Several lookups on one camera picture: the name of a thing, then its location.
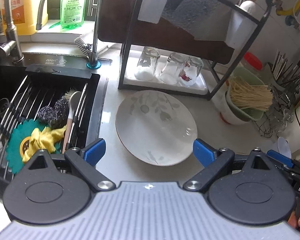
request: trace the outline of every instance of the yellow hose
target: yellow hose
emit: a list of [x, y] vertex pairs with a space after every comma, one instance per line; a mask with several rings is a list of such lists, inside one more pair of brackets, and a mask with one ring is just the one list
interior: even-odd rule
[[[296, 4], [294, 11], [297, 12], [299, 9], [300, 9], [300, 0]], [[284, 16], [293, 15], [292, 8], [290, 8], [289, 10], [278, 10], [277, 9], [275, 12], [277, 13], [277, 15], [284, 15]]]

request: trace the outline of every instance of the brown cutting board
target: brown cutting board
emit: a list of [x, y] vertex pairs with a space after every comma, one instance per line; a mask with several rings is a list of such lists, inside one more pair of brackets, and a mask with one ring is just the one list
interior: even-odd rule
[[[124, 43], [135, 0], [102, 0], [98, 38]], [[227, 64], [233, 49], [223, 41], [196, 41], [185, 30], [161, 18], [158, 24], [138, 21], [132, 32], [132, 44], [152, 46]]]

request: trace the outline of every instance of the orange label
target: orange label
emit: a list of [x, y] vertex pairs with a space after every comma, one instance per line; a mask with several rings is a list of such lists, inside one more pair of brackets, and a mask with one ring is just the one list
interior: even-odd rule
[[[2, 6], [3, 24], [6, 24], [5, 16], [4, 16], [4, 12], [5, 12], [4, 2], [0, 1], [0, 4]], [[20, 24], [26, 22], [23, 0], [11, 0], [11, 9], [12, 9], [12, 18], [14, 24]]]

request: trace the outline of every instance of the bottle label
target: bottle label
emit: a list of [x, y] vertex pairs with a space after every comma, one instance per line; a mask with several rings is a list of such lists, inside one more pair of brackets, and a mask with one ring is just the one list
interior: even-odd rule
[[[3, 24], [7, 24], [5, 21], [5, 8], [3, 0], [0, 0], [0, 5], [2, 8], [2, 19]], [[14, 24], [25, 23], [25, 11], [23, 0], [11, 0], [12, 18]]]
[[84, 0], [65, 0], [63, 5], [63, 23], [76, 24], [82, 22]]

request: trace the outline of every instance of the white plate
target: white plate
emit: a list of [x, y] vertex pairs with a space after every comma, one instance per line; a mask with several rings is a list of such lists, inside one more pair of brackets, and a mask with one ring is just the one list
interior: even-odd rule
[[145, 90], [119, 106], [115, 126], [126, 149], [156, 166], [171, 166], [192, 153], [197, 126], [189, 110], [174, 97]]

